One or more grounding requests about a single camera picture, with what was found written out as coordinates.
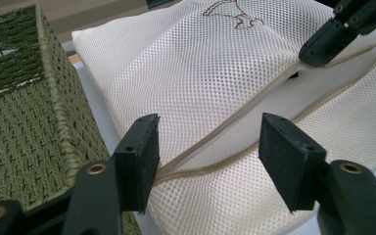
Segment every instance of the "black line drawing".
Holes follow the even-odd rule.
[[[262,24],[264,24],[264,22],[261,19],[253,18],[253,17],[247,15],[245,12],[243,12],[243,10],[241,10],[241,8],[239,7],[237,1],[238,0],[220,0],[220,1],[212,4],[211,6],[209,6],[203,12],[203,16],[204,17],[209,17],[209,16],[223,16],[223,17],[234,18],[234,19],[236,19],[238,21],[235,28],[250,28],[250,27],[253,27],[255,25],[255,22],[257,22],[257,21],[259,21]],[[233,13],[226,13],[226,14],[224,14],[224,13],[214,13],[213,12],[214,10],[216,10],[218,8],[221,8],[221,6],[225,5],[225,4],[232,4],[232,5],[234,5],[233,8],[236,8],[235,14],[233,14]]]

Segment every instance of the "white mesh fabric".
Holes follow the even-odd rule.
[[[288,87],[280,85],[291,84],[287,78],[300,69],[298,53],[302,44],[331,17],[331,9],[312,0],[185,0],[169,9],[76,32],[73,38],[120,135],[141,116],[158,113],[162,117],[160,149],[166,168],[178,155],[205,142],[202,140],[225,121],[241,114],[251,101],[253,105],[264,104],[268,102],[266,95],[276,88],[279,91]],[[376,32],[359,37],[333,64],[374,47]],[[324,95],[356,79],[375,58],[376,49],[348,61],[349,69],[306,70],[319,82],[302,83],[312,94],[299,98],[306,104],[301,105],[297,99],[296,104],[290,105],[299,111],[273,107],[268,102],[260,112],[272,110],[276,114],[285,112],[286,118],[295,117]],[[320,81],[342,70],[347,74],[340,82]],[[330,113],[333,112],[336,110],[332,107]],[[330,113],[317,117],[322,121],[312,131],[320,134],[324,142],[334,133],[328,135],[329,130],[322,128],[324,121],[335,121],[337,129],[341,126],[339,121],[326,119]],[[178,167],[204,167],[244,149],[248,145],[238,143],[242,138],[247,143],[248,136],[239,133],[259,125],[252,117],[247,116],[240,125],[234,126],[234,121],[223,126],[224,141],[212,148],[198,148],[202,152],[193,161]],[[340,139],[342,148],[347,145],[343,144],[345,135],[351,135],[346,128],[361,130],[361,125],[356,124],[359,123],[355,121],[341,130],[346,132],[339,134],[344,136]],[[229,127],[238,133],[237,142],[230,143]],[[167,173],[178,167],[169,167]],[[257,159],[257,151],[208,175],[159,184],[152,191],[150,207],[165,234],[269,234],[284,231],[302,219],[287,213]]]
[[[280,83],[293,74],[306,37],[331,17],[329,8],[312,0],[246,2],[241,9],[256,13],[250,28],[237,27],[238,20],[220,13],[238,14],[235,1],[209,16],[204,13],[215,1],[193,1],[195,11],[184,12],[103,90],[120,134],[138,117],[162,117],[163,165],[216,129],[269,81],[282,76]],[[306,21],[296,19],[301,15]],[[346,55],[371,44],[376,34],[361,37]]]
[[[376,168],[376,68],[298,123],[327,151]],[[150,211],[164,234],[280,234],[308,212],[291,215],[254,150],[204,176],[157,185]]]

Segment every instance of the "mesh laundry bag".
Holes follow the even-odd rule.
[[[376,167],[376,32],[325,68],[298,58],[332,16],[312,0],[185,0],[73,34],[120,135],[162,117],[149,207],[163,233],[280,233],[310,215],[289,214],[258,160],[262,112],[293,119],[328,161]]]

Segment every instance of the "green woven basket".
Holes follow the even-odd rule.
[[[0,15],[0,200],[28,210],[109,157],[76,71],[39,6]],[[127,234],[138,234],[132,213]]]

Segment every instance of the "clamp jaw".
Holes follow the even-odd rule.
[[[334,14],[301,48],[299,58],[303,62],[325,66],[359,34],[366,35],[376,28],[376,0],[342,0]]]
[[[365,166],[336,160],[291,121],[263,114],[258,157],[290,212],[320,205],[322,235],[376,234],[376,177]]]

